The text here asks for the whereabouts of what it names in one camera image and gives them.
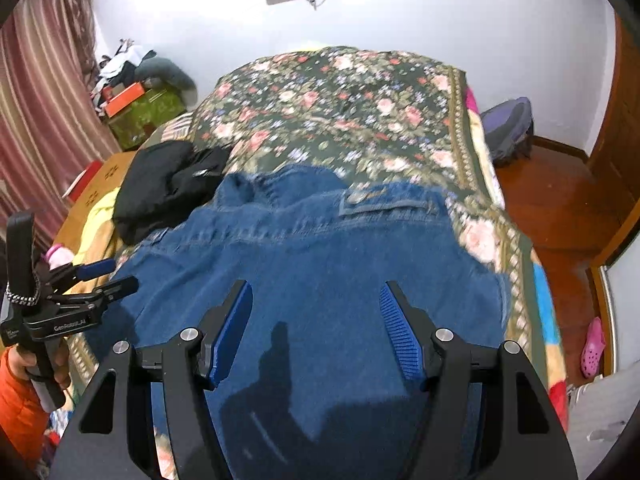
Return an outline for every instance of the pink slipper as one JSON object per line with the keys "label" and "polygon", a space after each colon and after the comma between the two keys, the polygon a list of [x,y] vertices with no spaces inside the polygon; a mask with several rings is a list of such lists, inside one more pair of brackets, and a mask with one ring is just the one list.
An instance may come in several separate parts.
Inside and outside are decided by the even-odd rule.
{"label": "pink slipper", "polygon": [[602,322],[599,317],[595,317],[589,324],[587,330],[587,342],[582,350],[582,359],[580,360],[580,368],[582,374],[587,379],[593,379],[598,373],[600,366],[600,358],[604,352],[606,343],[604,341],[604,332],[602,331]]}

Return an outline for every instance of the pile of clothes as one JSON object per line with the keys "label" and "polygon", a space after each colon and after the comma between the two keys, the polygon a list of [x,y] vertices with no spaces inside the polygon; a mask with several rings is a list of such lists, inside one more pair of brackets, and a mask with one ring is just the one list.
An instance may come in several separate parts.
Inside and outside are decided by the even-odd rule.
{"label": "pile of clothes", "polygon": [[132,246],[153,231],[176,227],[213,198],[231,148],[194,151],[186,140],[168,140],[138,150],[114,209],[119,237]]}
{"label": "pile of clothes", "polygon": [[169,84],[180,90],[185,105],[193,105],[197,101],[193,79],[170,59],[159,57],[155,50],[136,45],[131,40],[120,40],[116,54],[113,57],[102,56],[99,65],[98,80],[91,91],[99,117],[104,117],[104,107],[110,98],[136,82],[142,82],[146,88]]}

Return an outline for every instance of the striped curtain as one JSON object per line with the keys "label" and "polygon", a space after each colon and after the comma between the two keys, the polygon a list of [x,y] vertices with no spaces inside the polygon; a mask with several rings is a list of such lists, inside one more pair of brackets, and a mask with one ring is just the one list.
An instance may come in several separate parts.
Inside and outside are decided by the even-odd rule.
{"label": "striped curtain", "polygon": [[120,149],[89,99],[95,75],[91,0],[20,0],[0,29],[0,234],[36,213],[48,246],[70,203],[60,196],[92,160]]}

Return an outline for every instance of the gray backpack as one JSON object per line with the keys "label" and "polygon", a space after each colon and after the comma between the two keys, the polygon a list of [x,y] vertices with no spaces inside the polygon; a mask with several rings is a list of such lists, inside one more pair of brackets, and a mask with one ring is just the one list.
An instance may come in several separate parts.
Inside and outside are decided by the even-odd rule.
{"label": "gray backpack", "polygon": [[480,114],[484,139],[496,166],[523,155],[530,158],[533,142],[531,102],[526,97],[505,101]]}

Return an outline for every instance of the floral bedspread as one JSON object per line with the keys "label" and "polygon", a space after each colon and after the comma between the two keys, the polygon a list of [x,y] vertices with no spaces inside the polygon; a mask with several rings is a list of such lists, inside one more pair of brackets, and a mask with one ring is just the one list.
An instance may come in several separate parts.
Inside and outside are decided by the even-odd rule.
{"label": "floral bedspread", "polygon": [[[394,180],[439,186],[460,244],[510,277],[505,338],[522,346],[545,386],[560,391],[566,373],[544,272],[496,199],[492,168],[474,147],[482,126],[465,92],[462,71],[409,52],[340,46],[281,54],[223,76],[194,112],[159,128],[146,145],[232,145],[229,172],[304,162],[331,168],[357,188]],[[85,380],[95,361],[83,338],[74,347],[84,356]],[[566,417],[564,393],[556,397]]]}

